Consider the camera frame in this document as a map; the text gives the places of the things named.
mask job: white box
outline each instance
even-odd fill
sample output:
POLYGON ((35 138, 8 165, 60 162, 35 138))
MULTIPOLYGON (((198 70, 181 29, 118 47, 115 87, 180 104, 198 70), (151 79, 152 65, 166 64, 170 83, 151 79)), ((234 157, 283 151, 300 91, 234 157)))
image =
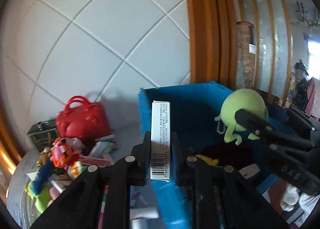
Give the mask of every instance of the white box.
POLYGON ((152 103, 150 166, 150 179, 170 180, 170 102, 152 103))

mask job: white tiled wall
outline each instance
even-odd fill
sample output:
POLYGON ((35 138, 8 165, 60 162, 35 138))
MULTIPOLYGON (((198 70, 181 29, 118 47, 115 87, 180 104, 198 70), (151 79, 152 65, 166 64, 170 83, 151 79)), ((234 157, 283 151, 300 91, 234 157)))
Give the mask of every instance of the white tiled wall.
POLYGON ((101 101, 113 129, 139 123, 141 87, 189 83, 186 0, 8 0, 0 55, 2 101, 26 148, 30 126, 74 95, 101 101))

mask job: metal screw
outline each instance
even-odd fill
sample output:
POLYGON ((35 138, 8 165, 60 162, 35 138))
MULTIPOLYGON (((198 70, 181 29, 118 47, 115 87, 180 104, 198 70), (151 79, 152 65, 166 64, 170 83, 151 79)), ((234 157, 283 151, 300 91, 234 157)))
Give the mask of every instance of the metal screw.
POLYGON ((135 159, 136 158, 134 156, 131 156, 131 155, 125 157, 126 162, 133 162, 133 161, 135 161, 135 159))
POLYGON ((190 162, 190 163, 194 163, 197 161, 197 157, 196 156, 189 156, 187 157, 187 160, 190 162))
POLYGON ((38 127, 39 130, 42 130, 42 129, 43 129, 43 122, 42 122, 42 121, 39 121, 39 122, 37 123, 37 127, 38 127))
POLYGON ((228 165, 224 167, 224 170, 228 173, 232 173, 235 169, 233 168, 233 166, 228 165))
POLYGON ((98 167, 96 165, 90 165, 88 167, 88 171, 89 172, 95 172, 98 169, 98 167))

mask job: red handbag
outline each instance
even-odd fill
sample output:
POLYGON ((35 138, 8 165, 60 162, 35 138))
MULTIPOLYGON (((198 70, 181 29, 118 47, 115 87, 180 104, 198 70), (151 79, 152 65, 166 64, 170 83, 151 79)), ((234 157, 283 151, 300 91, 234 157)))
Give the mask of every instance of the red handbag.
POLYGON ((109 121, 100 102, 90 103, 83 96, 70 98, 56 119, 56 127, 62 138, 79 138, 86 146, 93 146, 95 139, 111 135, 109 121), (70 108, 70 104, 82 105, 70 108))

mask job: cluttered toys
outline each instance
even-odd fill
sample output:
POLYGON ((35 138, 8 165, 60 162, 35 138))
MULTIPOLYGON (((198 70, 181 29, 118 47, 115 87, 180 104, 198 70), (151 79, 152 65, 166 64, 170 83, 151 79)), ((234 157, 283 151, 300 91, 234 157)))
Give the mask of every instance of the cluttered toys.
MULTIPOLYGON (((234 134, 234 131, 245 131, 246 129, 237 124, 235 119, 236 111, 244 109, 260 118, 264 118, 268 121, 268 109, 262 99, 262 97, 251 89, 239 89, 231 93, 223 102, 220 117, 223 123, 228 127, 224 135, 224 141, 229 143, 236 139, 236 145, 242 142, 242 138, 239 134, 234 134)), ((253 133, 249 134, 248 139, 259 139, 259 137, 253 133)))

